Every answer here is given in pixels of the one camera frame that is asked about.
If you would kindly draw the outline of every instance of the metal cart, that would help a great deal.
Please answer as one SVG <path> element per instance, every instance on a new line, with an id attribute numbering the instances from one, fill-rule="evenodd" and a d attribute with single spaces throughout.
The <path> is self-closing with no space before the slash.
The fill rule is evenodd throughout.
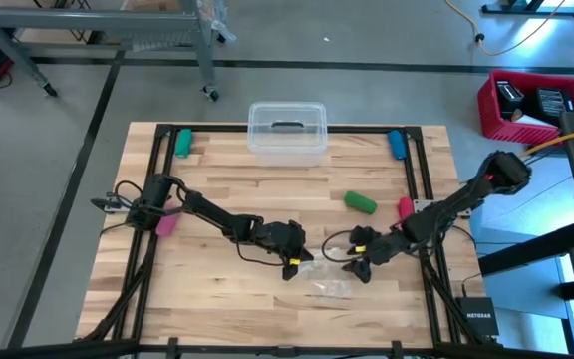
<path id="1" fill-rule="evenodd" d="M 196 53 L 200 73 L 205 82 L 202 91 L 211 100 L 218 100 L 214 65 L 211 58 L 211 43 L 218 38 L 209 23 L 201 19 L 196 0 L 178 0 L 183 12 L 137 12 L 55 8 L 0 7 L 0 49 L 15 62 L 17 67 L 30 75 L 37 85 L 49 96 L 56 97 L 57 91 L 30 59 L 20 43 L 15 42 L 2 27 L 98 30 L 121 33 L 172 33 L 185 34 L 186 49 Z M 118 46 L 129 50 L 129 44 Z"/>

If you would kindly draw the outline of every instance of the concrete floor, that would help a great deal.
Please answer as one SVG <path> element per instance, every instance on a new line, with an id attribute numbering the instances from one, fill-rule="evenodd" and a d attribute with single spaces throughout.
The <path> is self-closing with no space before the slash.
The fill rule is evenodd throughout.
<path id="1" fill-rule="evenodd" d="M 482 19 L 475 9 L 485 2 L 458 3 L 479 20 L 488 48 L 503 48 L 541 22 L 514 16 Z M 217 48 L 215 58 L 574 67 L 570 19 L 551 20 L 523 48 L 488 58 L 469 46 L 470 27 L 441 1 L 239 0 L 228 6 L 230 28 L 239 40 Z M 44 98 L 17 71 L 14 84 L 0 91 L 0 347 L 19 310 L 109 67 L 45 65 L 41 70 L 60 99 Z M 317 101 L 325 104 L 328 120 L 335 124 L 447 125 L 461 180 L 469 178 L 489 152 L 521 149 L 480 134 L 476 93 L 487 75 L 224 68 L 216 75 L 221 99 L 208 103 L 197 91 L 203 84 L 195 68 L 122 67 L 26 345 L 73 338 L 103 224 L 103 215 L 89 199 L 109 190 L 132 121 L 244 122 L 256 101 Z M 543 199 L 551 202 L 557 196 L 538 192 L 562 179 L 549 177 L 545 169 L 536 172 L 541 176 L 521 197 L 485 205 L 482 229 L 530 235 L 550 229 L 537 218 L 520 220 L 531 212 L 530 205 L 545 207 Z M 573 190 L 569 183 L 555 189 L 568 195 Z M 509 213 L 533 196 L 538 200 Z M 571 200 L 566 204 L 573 208 Z M 572 218 L 574 209 L 566 220 Z M 532 347 L 530 332 L 524 329 L 528 325 L 515 324 L 525 321 L 505 315 L 506 345 Z"/>

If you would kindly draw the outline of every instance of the plastic container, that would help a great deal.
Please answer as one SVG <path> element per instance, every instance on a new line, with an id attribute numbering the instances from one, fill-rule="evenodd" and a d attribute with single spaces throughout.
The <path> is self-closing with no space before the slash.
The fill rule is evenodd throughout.
<path id="1" fill-rule="evenodd" d="M 316 166 L 327 150 L 325 106 L 300 102 L 252 104 L 247 148 L 263 166 Z"/>
<path id="2" fill-rule="evenodd" d="M 499 113 L 497 87 L 495 86 L 495 82 L 498 80 L 509 81 L 524 96 L 533 95 L 538 87 L 560 89 L 570 96 L 574 106 L 574 78 L 494 70 L 491 71 L 490 78 L 477 93 L 479 118 L 485 137 L 537 145 L 559 136 L 559 129 L 515 124 L 503 120 Z"/>

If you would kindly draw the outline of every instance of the green cylinder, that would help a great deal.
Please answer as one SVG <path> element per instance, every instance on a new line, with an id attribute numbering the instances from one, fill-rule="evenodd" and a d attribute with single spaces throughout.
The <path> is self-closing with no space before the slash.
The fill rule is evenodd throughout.
<path id="1" fill-rule="evenodd" d="M 378 204 L 375 201 L 357 194 L 352 190 L 345 193 L 344 201 L 347 206 L 367 214 L 374 214 L 376 208 L 378 208 Z"/>

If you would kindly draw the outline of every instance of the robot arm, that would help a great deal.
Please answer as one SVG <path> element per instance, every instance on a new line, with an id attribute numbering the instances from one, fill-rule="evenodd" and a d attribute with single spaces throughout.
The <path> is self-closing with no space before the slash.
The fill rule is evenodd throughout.
<path id="1" fill-rule="evenodd" d="M 173 185 L 177 187 L 176 196 L 182 206 L 165 210 L 163 206 Z M 93 199 L 93 203 L 108 204 L 102 199 Z M 290 220 L 287 223 L 265 224 L 261 216 L 231 214 L 205 199 L 200 192 L 188 189 L 181 179 L 161 174 L 146 179 L 141 196 L 130 206 L 126 225 L 139 230 L 154 230 L 163 216 L 181 212 L 195 215 L 220 229 L 222 235 L 237 246 L 239 255 L 239 245 L 255 245 L 268 253 L 277 254 L 281 264 L 276 265 L 283 267 L 283 280 L 289 280 L 298 273 L 301 261 L 314 258 L 304 247 L 305 231 L 297 222 Z M 240 257 L 255 261 L 242 255 Z"/>
<path id="2" fill-rule="evenodd" d="M 384 235 L 369 227 L 356 226 L 350 235 L 353 245 L 348 254 L 359 258 L 343 267 L 364 283 L 371 279 L 369 264 L 381 265 L 397 254 L 413 253 L 425 247 L 439 233 L 447 231 L 457 214 L 475 209 L 491 194 L 515 194 L 530 181 L 530 168 L 513 153 L 489 155 L 466 185 L 447 199 L 394 224 Z"/>

